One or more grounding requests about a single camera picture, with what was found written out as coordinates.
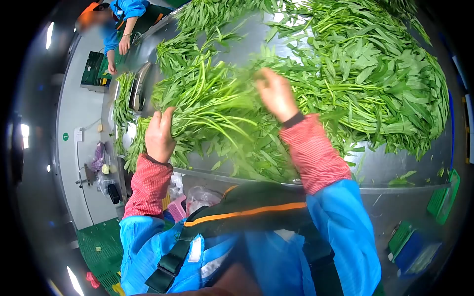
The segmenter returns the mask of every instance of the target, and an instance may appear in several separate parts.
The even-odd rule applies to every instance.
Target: blue jacket
[[[147,0],[113,0],[110,3],[112,12],[120,18],[122,14],[125,14],[124,20],[128,18],[140,17],[145,13],[146,8],[150,5]],[[107,55],[107,51],[114,50],[119,45],[117,38],[117,30],[115,29],[116,21],[111,20],[110,22],[102,26],[102,36],[104,38],[104,54]]]
[[[357,183],[347,179],[335,182],[307,195],[306,202],[314,224],[334,250],[344,294],[372,295],[382,271],[374,230]],[[164,221],[150,216],[130,216],[120,222],[124,248],[121,285],[127,295],[147,292],[145,281],[176,243],[183,222],[165,232]],[[286,230],[247,232],[245,236],[256,281],[264,295],[316,295],[302,251],[304,237]],[[204,287],[236,240],[232,235],[206,240],[196,236],[169,293]]]

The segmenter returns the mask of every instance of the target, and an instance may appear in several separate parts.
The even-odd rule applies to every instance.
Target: ceiling light
[[[28,148],[28,137],[23,137],[23,149]]]
[[[49,46],[51,45],[51,36],[53,35],[53,27],[54,27],[55,23],[54,22],[51,22],[51,24],[49,25],[48,27],[48,33],[46,35],[46,49],[49,48]]]
[[[76,276],[73,274],[73,271],[69,268],[69,266],[66,266],[67,272],[69,273],[69,277],[71,278],[71,282],[73,283],[73,288],[76,290],[76,292],[84,296],[84,293],[82,292],[81,286],[79,285],[79,281],[77,280]]]
[[[25,124],[21,124],[21,135],[24,136],[24,137],[29,136],[29,126],[27,126]]]

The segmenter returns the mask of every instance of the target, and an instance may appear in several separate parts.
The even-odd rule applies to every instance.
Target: hand
[[[118,52],[121,55],[127,54],[128,50],[130,49],[130,35],[122,36],[120,43],[118,44]]]
[[[257,79],[257,89],[263,104],[280,122],[285,122],[300,111],[293,98],[290,82],[268,68],[259,73],[265,80]]]
[[[116,75],[117,74],[117,69],[115,68],[115,62],[109,62],[109,73],[112,74],[112,75]]]
[[[161,163],[167,163],[176,146],[176,141],[171,137],[171,119],[176,107],[168,107],[161,114],[156,111],[145,133],[145,146],[148,155]]]

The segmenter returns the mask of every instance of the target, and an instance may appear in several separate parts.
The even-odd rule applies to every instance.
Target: pink plastic basket
[[[185,195],[181,195],[174,201],[170,202],[168,205],[168,211],[170,212],[171,216],[173,216],[175,223],[183,218],[186,218],[186,210],[181,205],[183,201],[186,201]]]

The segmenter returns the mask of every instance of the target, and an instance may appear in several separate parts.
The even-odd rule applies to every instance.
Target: white wall
[[[88,187],[87,183],[83,184],[83,189],[75,184],[75,181],[78,180],[79,168],[74,153],[74,129],[88,127],[100,119],[104,101],[103,93],[95,93],[80,87],[82,73],[89,52],[98,52],[103,47],[98,30],[90,31],[82,36],[66,73],[63,95],[59,105],[57,126],[59,165],[66,200],[78,229],[117,217],[115,206],[109,197],[98,192],[96,187]],[[90,164],[94,157],[95,146],[100,140],[100,133],[97,132],[98,124],[100,124],[100,120],[85,130],[83,132],[83,142],[78,142],[79,164],[81,167],[85,162]],[[64,133],[69,134],[67,141],[63,140]],[[86,178],[84,169],[81,170],[81,178]],[[87,210],[86,199],[92,221]]]

